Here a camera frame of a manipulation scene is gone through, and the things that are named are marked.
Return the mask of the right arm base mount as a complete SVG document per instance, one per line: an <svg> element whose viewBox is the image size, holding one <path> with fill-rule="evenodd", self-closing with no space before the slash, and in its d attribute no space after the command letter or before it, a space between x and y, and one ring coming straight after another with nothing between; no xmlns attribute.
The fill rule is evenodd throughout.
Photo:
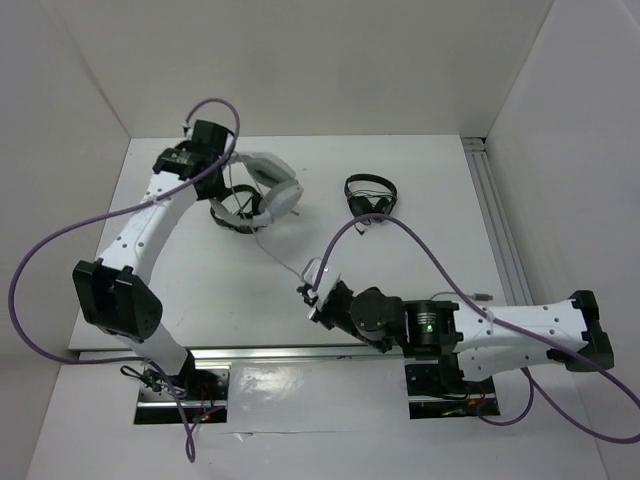
<svg viewBox="0 0 640 480"><path fill-rule="evenodd" d="M485 416L500 414L491 378L446 385L434 363L408 363L405 377L411 420L476 417L478 407Z"/></svg>

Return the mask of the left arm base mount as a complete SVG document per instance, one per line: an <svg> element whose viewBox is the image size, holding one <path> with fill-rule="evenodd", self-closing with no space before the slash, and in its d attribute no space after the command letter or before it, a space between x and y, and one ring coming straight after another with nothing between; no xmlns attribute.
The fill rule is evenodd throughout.
<svg viewBox="0 0 640 480"><path fill-rule="evenodd" d="M178 395L187 420L192 423L199 419L203 424L227 422L230 369L228 366L208 369L213 381L196 386L194 393L178 389ZM133 423L135 425L180 424L174 398L166 386L150 387L141 385L136 401Z"/></svg>

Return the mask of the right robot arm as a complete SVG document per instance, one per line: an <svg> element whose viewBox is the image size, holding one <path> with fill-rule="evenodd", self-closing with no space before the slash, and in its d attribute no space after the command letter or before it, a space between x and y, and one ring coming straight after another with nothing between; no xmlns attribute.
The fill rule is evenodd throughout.
<svg viewBox="0 0 640 480"><path fill-rule="evenodd" d="M435 362L438 384L448 392L537 365L559 364L573 373L614 366L589 290L554 304L480 310L463 302L403 300L377 287L355 294L342 281L325 296L309 284L297 292L310 307L312 322L337 328L380 353L399 348L409 359Z"/></svg>

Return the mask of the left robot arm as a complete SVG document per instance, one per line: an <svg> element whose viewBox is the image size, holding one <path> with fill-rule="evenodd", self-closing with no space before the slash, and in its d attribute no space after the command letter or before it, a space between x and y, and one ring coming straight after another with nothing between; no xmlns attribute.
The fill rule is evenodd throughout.
<svg viewBox="0 0 640 480"><path fill-rule="evenodd" d="M72 279L86 322L153 362L153 380L176 399L216 385L193 354L162 324L163 305L149 282L156 261L181 217L222 190L221 171L205 171L224 153L231 132L199 120L190 139L165 149L152 168L143 209L127 221L96 260L76 264Z"/></svg>

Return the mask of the white grey headphones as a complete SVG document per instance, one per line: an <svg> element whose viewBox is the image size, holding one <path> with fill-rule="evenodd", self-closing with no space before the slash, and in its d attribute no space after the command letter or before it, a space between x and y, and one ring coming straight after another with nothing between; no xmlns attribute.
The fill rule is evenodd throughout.
<svg viewBox="0 0 640 480"><path fill-rule="evenodd" d="M210 200L210 213L214 219L227 226L247 230L252 233L264 228L276 220L285 217L295 209L304 189L296 178L293 168L278 156L267 152L235 152L231 155L226 168L242 164L252 180L267 191L252 206L253 213L248 218L240 213L231 213L222 203L224 199L234 195L236 187L227 189L217 198Z"/></svg>

